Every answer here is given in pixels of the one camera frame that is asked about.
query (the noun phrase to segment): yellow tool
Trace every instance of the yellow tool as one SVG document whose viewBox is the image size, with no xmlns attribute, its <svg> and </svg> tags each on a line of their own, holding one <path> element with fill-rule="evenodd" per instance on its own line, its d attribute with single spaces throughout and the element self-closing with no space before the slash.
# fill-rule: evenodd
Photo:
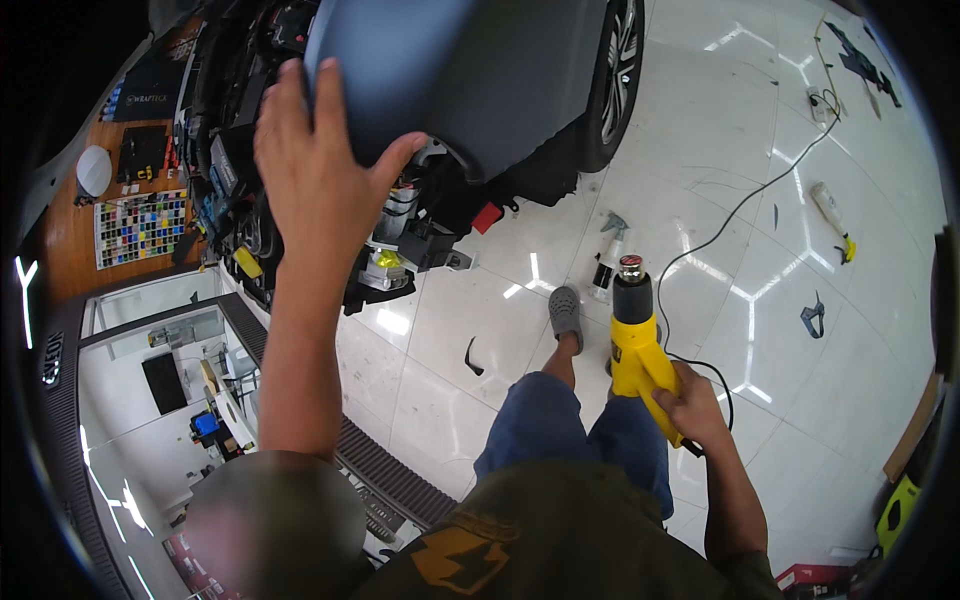
<svg viewBox="0 0 960 600">
<path fill-rule="evenodd" d="M 653 391 L 664 388 L 680 394 L 680 378 L 667 358 L 657 331 L 653 284 L 636 254 L 620 258 L 620 271 L 613 279 L 613 315 L 610 323 L 613 393 L 641 397 L 660 430 L 673 447 L 681 444 L 695 456 L 703 450 L 673 426 L 654 400 Z"/>
</svg>

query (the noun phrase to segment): black sign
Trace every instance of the black sign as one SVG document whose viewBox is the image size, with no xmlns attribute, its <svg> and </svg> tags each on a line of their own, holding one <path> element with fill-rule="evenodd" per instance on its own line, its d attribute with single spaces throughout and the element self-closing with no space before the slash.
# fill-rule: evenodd
<svg viewBox="0 0 960 600">
<path fill-rule="evenodd" d="M 48 387 L 57 385 L 60 379 L 60 359 L 63 356 L 63 332 L 47 336 L 47 345 L 43 351 L 43 375 L 41 380 Z"/>
</svg>

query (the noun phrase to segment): power cord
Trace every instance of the power cord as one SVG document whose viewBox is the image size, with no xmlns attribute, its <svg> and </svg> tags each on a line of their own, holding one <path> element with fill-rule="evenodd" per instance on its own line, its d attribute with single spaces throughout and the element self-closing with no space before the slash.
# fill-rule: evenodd
<svg viewBox="0 0 960 600">
<path fill-rule="evenodd" d="M 837 96 L 836 96 L 836 93 L 833 92 L 833 90 L 831 90 L 831 89 L 825 89 L 825 90 L 824 90 L 824 93 L 827 93 L 827 92 L 830 92 L 830 93 L 833 95 L 833 98 L 836 99 Z M 658 310 L 660 311 L 660 316 L 663 317 L 663 329 L 664 329 L 664 331 L 665 331 L 664 336 L 663 336 L 663 351 L 664 351 L 668 356 L 672 356 L 673 358 L 676 358 L 677 360 L 682 360 L 682 361 L 684 361 L 685 363 L 689 363 L 689 364 L 691 364 L 691 365 L 700 365 L 701 367 L 707 367 L 708 369 L 710 369 L 711 371 L 713 371 L 713 372 L 715 372 L 715 373 L 717 374 L 717 377 L 720 378 L 720 383 L 721 383 L 721 385 L 723 385 L 724 393 L 727 395 L 727 405 L 728 405 L 728 407 L 730 408 L 730 416 L 729 416 L 729 418 L 728 418 L 728 420 L 727 420 L 727 428 L 728 428 L 729 430 L 731 430 L 731 431 L 733 431 L 733 394 L 731 394 L 730 387 L 727 386 L 727 380 L 724 379 L 724 376 L 723 376 L 722 373 L 720 373 L 720 370 L 717 369 L 716 367 L 714 367 L 713 365 L 711 365 L 710 363 L 707 363 L 707 362 L 704 362 L 704 361 L 700 361 L 700 360 L 690 360 L 690 359 L 687 359 L 687 358 L 683 358 L 682 356 L 679 356 L 679 355 L 677 355 L 677 354 L 674 354 L 673 352 L 667 352 L 666 345 L 670 342 L 670 320 L 666 318 L 666 312 L 663 311 L 663 303 L 660 301 L 660 288 L 663 286 L 663 278 L 666 276 L 666 272 L 670 270 L 670 267 L 672 267 L 672 266 L 674 265 L 674 263 L 676 263 L 678 260 L 680 260 L 680 259 L 683 258 L 684 256 L 688 256 L 688 255 L 693 254 L 694 252 L 696 252 L 696 251 L 698 251 L 698 250 L 702 250 L 702 249 L 706 248 L 707 246 L 709 246 L 710 244 L 712 244 L 713 242 L 715 242 L 716 239 L 717 239 L 718 237 L 720 237 L 720 234 L 723 233 L 724 229 L 727 228 L 727 224 L 730 222 L 730 220 L 733 218 L 733 215 L 736 214 L 736 211 L 739 210 L 741 206 L 743 206 L 744 204 L 746 204 L 747 201 L 750 200 L 750 199 L 751 199 L 753 196 L 755 196 L 756 194 L 762 192 L 763 190 L 765 190 L 766 188 L 770 187 L 771 185 L 773 185 L 773 184 L 776 183 L 777 181 L 779 181 L 779 180 L 783 179 L 784 177 L 786 177 L 787 175 L 789 175 L 794 169 L 797 168 L 797 165 L 800 164 L 800 161 L 804 159 L 804 157 L 806 156 L 806 154 L 807 154 L 808 152 L 810 152 L 810 150 L 811 150 L 814 146 L 816 146 L 817 144 L 819 144 L 824 138 L 826 138 L 826 137 L 829 135 L 830 131 L 833 129 L 833 126 L 836 125 L 836 124 L 840 121 L 840 113 L 839 113 L 839 108 L 834 108 L 829 102 L 827 102 L 826 99 L 824 99 L 824 104 L 826 104 L 826 105 L 830 108 L 830 111 L 833 112 L 833 114 L 834 114 L 833 122 L 830 123 L 830 126 L 829 126 L 829 127 L 827 127 L 827 130 L 826 130 L 825 132 L 823 132 L 822 135 L 820 135 L 819 137 L 817 137 L 817 139 L 815 139 L 815 140 L 813 140 L 812 142 L 810 142 L 810 145 L 807 146 L 806 149 L 800 154 L 800 156 L 798 156 L 797 159 L 793 161 L 793 164 L 791 164 L 790 167 L 789 167 L 786 171 L 784 171 L 783 173 L 777 175 L 777 176 L 774 177 L 772 180 L 767 181 L 766 183 L 764 183 L 763 185 L 761 185 L 759 188 L 757 188 L 757 189 L 755 189 L 754 191 L 752 191 L 752 192 L 750 192 L 749 194 L 747 194 L 747 197 L 744 198 L 743 200 L 741 200 L 740 203 L 739 203 L 739 204 L 733 209 L 733 211 L 731 211 L 731 213 L 727 216 L 727 219 L 723 222 L 723 225 L 720 226 L 720 229 L 718 229 L 717 232 L 713 234 L 713 237 L 711 237 L 709 240 L 707 240 L 706 242 L 704 242 L 704 243 L 701 244 L 700 246 L 697 246 L 696 248 L 693 248 L 693 249 L 691 249 L 691 250 L 688 250 L 688 251 L 680 254 L 679 256 L 677 256 L 676 258 L 674 258 L 673 260 L 671 260 L 670 262 L 668 262 L 668 263 L 666 264 L 666 267 L 663 269 L 663 273 L 660 274 L 660 279 L 659 279 L 658 282 L 657 282 L 657 308 L 658 308 Z"/>
</svg>

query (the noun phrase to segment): spray bottle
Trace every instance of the spray bottle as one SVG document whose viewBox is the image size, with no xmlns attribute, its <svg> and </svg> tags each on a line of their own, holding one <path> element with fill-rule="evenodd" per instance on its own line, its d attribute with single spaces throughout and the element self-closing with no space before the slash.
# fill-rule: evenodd
<svg viewBox="0 0 960 600">
<path fill-rule="evenodd" d="M 617 269 L 620 253 L 623 252 L 624 231 L 629 228 L 627 222 L 611 210 L 607 224 L 600 229 L 600 231 L 616 229 L 616 235 L 607 246 L 607 251 L 597 254 L 597 270 L 593 274 L 593 282 L 589 289 L 591 298 L 605 304 L 610 302 L 610 282 Z"/>
<path fill-rule="evenodd" d="M 836 229 L 840 237 L 843 238 L 846 248 L 840 248 L 839 246 L 834 246 L 834 248 L 840 251 L 840 264 L 847 264 L 856 256 L 856 244 L 850 239 L 847 230 L 843 227 L 843 213 L 840 212 L 840 208 L 833 199 L 833 195 L 830 194 L 826 183 L 820 181 L 811 187 L 810 196 L 817 205 L 820 206 L 820 210 L 824 213 L 824 216 L 827 217 L 827 221 Z"/>
</svg>

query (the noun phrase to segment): left hand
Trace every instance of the left hand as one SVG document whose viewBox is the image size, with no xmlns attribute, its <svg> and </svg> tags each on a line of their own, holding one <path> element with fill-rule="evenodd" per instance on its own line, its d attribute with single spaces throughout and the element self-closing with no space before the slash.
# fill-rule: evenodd
<svg viewBox="0 0 960 600">
<path fill-rule="evenodd" d="M 353 159 L 340 71 L 326 59 L 317 77 L 314 129 L 306 112 L 303 64 L 288 60 L 264 94 L 253 138 L 283 263 L 301 275 L 334 266 L 346 279 L 400 171 L 423 147 L 422 132 L 402 135 L 370 169 Z"/>
</svg>

